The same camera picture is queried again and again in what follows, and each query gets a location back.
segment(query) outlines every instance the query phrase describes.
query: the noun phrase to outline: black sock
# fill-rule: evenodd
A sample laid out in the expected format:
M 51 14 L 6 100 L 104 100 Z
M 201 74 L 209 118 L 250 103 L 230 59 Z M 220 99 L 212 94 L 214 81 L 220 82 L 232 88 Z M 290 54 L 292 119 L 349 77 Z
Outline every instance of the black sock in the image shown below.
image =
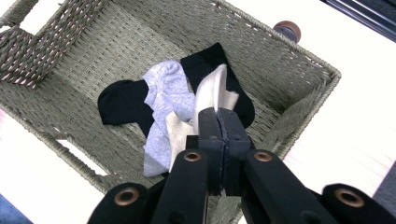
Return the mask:
M 99 95 L 98 109 L 103 124 L 120 125 L 136 122 L 148 137 L 154 118 L 145 104 L 149 87 L 145 80 L 122 80 L 110 84 Z
M 194 93 L 196 93 L 204 77 L 213 72 L 219 65 L 223 63 L 227 64 L 226 89 L 227 91 L 235 91 L 239 94 L 238 101 L 233 111 L 238 115 L 245 128 L 253 122 L 255 116 L 254 105 L 242 90 L 238 79 L 227 62 L 227 58 L 225 57 L 220 43 L 216 43 L 208 49 L 204 49 L 183 58 L 180 60 L 180 63 L 183 66 L 184 73 L 189 79 Z

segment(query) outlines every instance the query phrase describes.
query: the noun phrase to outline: wicker basket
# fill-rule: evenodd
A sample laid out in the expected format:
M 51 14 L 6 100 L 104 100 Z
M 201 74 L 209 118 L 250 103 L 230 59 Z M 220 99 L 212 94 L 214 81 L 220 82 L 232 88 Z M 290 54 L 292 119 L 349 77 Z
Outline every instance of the wicker basket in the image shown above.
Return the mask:
M 19 24 L 37 1 L 19 0 L 0 19 L 0 27 L 11 27 L 0 34 L 0 108 L 102 192 L 161 179 L 143 177 L 145 137 L 137 125 L 102 124 L 96 101 L 112 82 L 142 79 L 155 63 L 220 42 L 254 102 L 247 133 L 257 148 L 283 158 L 340 79 L 332 66 L 224 1 L 65 0 L 31 35 Z M 97 175 L 57 139 L 108 175 Z M 224 200 L 211 199 L 212 223 L 228 223 L 237 211 L 236 199 Z

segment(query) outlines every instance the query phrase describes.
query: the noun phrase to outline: gray sock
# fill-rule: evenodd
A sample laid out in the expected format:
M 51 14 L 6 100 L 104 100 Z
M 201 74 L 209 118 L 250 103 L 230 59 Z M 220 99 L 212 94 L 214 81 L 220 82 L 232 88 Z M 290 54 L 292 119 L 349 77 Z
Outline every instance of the gray sock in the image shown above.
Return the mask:
M 189 92 L 181 64 L 166 61 L 152 66 L 143 75 L 148 83 L 145 103 L 154 111 L 145 149 L 144 175 L 154 176 L 167 172 L 171 161 L 171 147 L 166 129 L 166 116 L 175 111 L 180 119 L 192 119 L 195 96 Z

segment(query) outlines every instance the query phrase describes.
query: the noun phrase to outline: white sock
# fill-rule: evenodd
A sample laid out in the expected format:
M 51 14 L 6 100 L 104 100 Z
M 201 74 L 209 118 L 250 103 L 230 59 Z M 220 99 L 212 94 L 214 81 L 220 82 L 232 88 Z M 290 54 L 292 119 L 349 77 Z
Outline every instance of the white sock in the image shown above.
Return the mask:
M 187 135 L 194 135 L 194 130 L 191 123 L 181 120 L 174 111 L 166 116 L 166 128 L 171 145 L 171 162 L 169 167 L 169 172 L 171 172 L 177 154 L 186 149 Z
M 233 110 L 239 94 L 226 91 L 227 67 L 219 65 L 215 71 L 205 77 L 198 86 L 195 95 L 195 108 L 192 118 L 192 127 L 195 134 L 199 134 L 198 114 L 201 110 L 214 107 L 218 112 L 219 107 Z

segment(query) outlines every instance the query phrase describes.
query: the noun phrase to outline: white surface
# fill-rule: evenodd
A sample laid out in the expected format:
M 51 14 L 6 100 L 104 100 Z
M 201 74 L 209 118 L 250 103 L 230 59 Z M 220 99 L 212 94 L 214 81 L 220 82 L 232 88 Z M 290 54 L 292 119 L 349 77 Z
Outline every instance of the white surface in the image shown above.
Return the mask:
M 0 193 L 34 223 L 86 223 L 103 198 L 101 192 L 2 111 L 0 181 Z
M 33 7 L 30 13 L 25 17 L 21 23 L 21 28 L 30 34 L 37 34 L 47 21 L 52 17 L 54 12 L 59 8 L 64 0 L 39 0 Z M 15 0 L 1 0 L 0 2 L 0 16 L 9 9 Z
M 10 2 L 1 1 L 0 14 Z M 300 45 L 342 73 L 285 163 L 315 191 L 341 182 L 373 195 L 396 160 L 396 45 L 319 0 L 229 2 L 271 27 L 294 21 L 302 30 Z M 30 16 L 44 18 L 51 10 L 35 7 Z M 25 29 L 35 34 L 47 21 L 40 20 Z M 85 222 L 103 195 L 33 136 L 22 145 L 22 133 L 0 133 L 0 192 L 34 223 Z

